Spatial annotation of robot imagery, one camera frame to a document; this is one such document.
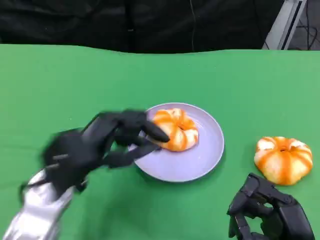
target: plate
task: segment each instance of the plate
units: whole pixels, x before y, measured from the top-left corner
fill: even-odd
[[[165,103],[147,110],[148,119],[153,119],[158,110],[179,108],[195,122],[199,141],[183,152],[166,149],[152,152],[135,162],[146,174],[166,182],[182,183],[198,179],[220,161],[224,152],[224,135],[217,121],[203,109],[186,103]]]

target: plate rim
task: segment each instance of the plate rim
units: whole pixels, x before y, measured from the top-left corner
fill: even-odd
[[[147,174],[147,175],[149,175],[149,176],[151,176],[151,177],[153,177],[155,179],[161,180],[163,182],[168,182],[168,183],[186,183],[186,182],[191,182],[191,181],[194,181],[194,180],[197,180],[197,179],[200,179],[200,178],[204,177],[205,175],[210,173],[219,164],[219,162],[221,161],[221,158],[222,158],[222,156],[224,154],[224,151],[225,151],[225,136],[224,136],[224,133],[222,131],[222,128],[221,128],[220,124],[218,123],[218,121],[210,113],[208,113],[207,111],[205,111],[204,109],[202,109],[202,108],[200,108],[198,106],[195,106],[195,105],[192,105],[192,104],[189,104],[189,103],[184,103],[184,102],[166,102],[166,103],[161,103],[161,104],[157,104],[155,106],[152,106],[152,107],[148,108],[145,112],[148,113],[149,111],[151,111],[152,109],[155,109],[157,107],[164,106],[164,105],[171,105],[171,104],[185,105],[185,106],[189,106],[189,107],[198,109],[198,110],[204,112],[206,115],[208,115],[215,122],[215,124],[218,126],[219,132],[220,132],[221,137],[222,137],[222,148],[221,148],[221,151],[220,151],[220,153],[218,155],[218,161],[215,164],[213,164],[212,167],[209,167],[208,170],[204,171],[203,174],[195,176],[195,177],[193,177],[193,178],[191,178],[189,180],[166,180],[166,179],[162,179],[162,178],[159,178],[157,176],[154,176],[153,174],[150,174],[150,173],[144,171],[139,166],[139,161],[138,162],[134,162],[134,163],[145,174]]]

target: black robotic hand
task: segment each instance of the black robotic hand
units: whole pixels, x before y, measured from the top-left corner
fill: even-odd
[[[168,142],[169,137],[143,111],[101,112],[83,129],[58,133],[42,154],[45,182],[61,196],[71,186],[81,192],[86,176],[101,166],[119,168],[160,149],[153,141]],[[111,151],[113,143],[130,151]]]
[[[291,195],[250,173],[229,206],[229,237],[238,240],[314,240],[307,216]],[[263,235],[251,232],[245,217],[261,218]]]

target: green tablecloth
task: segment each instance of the green tablecloth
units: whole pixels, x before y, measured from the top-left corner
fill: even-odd
[[[0,233],[19,210],[18,186],[36,173],[52,133],[82,127],[99,111],[185,102],[219,122],[218,168],[186,184],[135,166],[97,170],[65,212],[61,240],[226,240],[229,203],[262,136],[310,145],[314,167],[279,187],[302,204],[316,237],[320,198],[320,52],[226,50],[125,54],[75,46],[0,45]],[[259,221],[252,223],[257,231]]]

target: black backdrop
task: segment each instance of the black backdrop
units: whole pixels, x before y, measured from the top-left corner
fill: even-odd
[[[0,0],[0,38],[134,53],[260,49],[284,2],[191,1]]]

